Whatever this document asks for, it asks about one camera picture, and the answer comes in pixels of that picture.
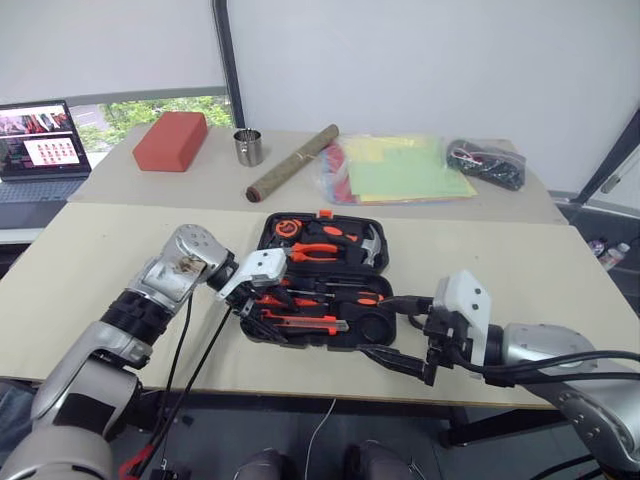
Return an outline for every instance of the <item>window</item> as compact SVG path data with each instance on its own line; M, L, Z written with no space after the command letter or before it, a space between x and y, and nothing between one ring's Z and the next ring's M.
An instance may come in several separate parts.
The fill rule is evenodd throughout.
M226 95L79 105L69 110L92 167L120 143L132 127L152 123L164 112L202 112L208 125L233 126L231 102Z

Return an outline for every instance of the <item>beige tabletop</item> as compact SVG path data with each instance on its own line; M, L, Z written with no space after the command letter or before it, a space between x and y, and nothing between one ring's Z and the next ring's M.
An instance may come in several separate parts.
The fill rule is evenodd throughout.
M307 165L260 203L250 203L246 188L303 145L313 133L263 131L265 161L254 168L236 159L233 129L212 127L184 173L143 172L132 150L149 126L132 129L71 197L72 202L117 203L162 207L207 208L248 212L317 211L360 217L433 218L566 224L544 186L527 171L526 184L511 192L482 180L470 181L478 195L467 200L408 206L331 205L320 188L318 161ZM501 141L500 145L510 145Z
M0 376L43 379L71 343L97 320L174 228L197 223L240 258L256 244L267 214L72 203L0 282ZM389 242L383 275L396 294L432 296L438 280L472 271L492 295L492 323L556 323L596 348L640 351L637 317L569 226L377 218ZM225 309L205 286L195 294L192 326L177 371L183 386ZM184 312L139 372L161 387ZM425 354L425 339L398 319L394 343ZM249 341L232 317L197 387L225 392L319 395L383 401L540 406L522 388L497 388L465 371L441 369L434 387L383 369L358 352L290 349Z

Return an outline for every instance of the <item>red sponge block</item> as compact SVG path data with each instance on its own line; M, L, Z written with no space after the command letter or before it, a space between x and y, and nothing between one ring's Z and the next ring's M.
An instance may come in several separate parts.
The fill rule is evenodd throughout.
M165 112L133 149L133 156L140 170L184 172L206 136L202 113Z

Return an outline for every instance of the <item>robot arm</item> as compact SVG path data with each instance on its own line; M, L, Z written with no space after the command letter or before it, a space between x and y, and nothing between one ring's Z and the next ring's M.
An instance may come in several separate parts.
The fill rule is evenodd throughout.
M251 319L257 289L278 285L286 271L282 249L258 250L241 265L204 228L182 225L90 324L53 369L34 398L33 432L0 472L21 478L111 478L112 436L140 383L124 367L140 369L194 289L217 292L239 315Z
M578 332L554 325L510 324L504 329L490 325L491 299L467 271L442 280L433 299L392 297L380 306L409 315L414 324L413 316L426 314L421 329L428 337L428 351L423 361L385 346L359 347L372 360L415 376L427 385L434 384L438 367L453 368L456 364L473 369L472 376L484 376L492 385L509 387L521 383L571 421L612 478L627 478L640 471L640 374L608 359L574 361L519 372L508 370L509 366L595 350ZM605 372L623 373L635 380L558 381L553 378Z

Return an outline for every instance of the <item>laptop keyboard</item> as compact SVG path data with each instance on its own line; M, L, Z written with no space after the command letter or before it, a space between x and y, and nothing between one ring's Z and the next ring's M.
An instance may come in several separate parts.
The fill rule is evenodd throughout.
M75 192L82 180L0 183L0 203L59 202Z

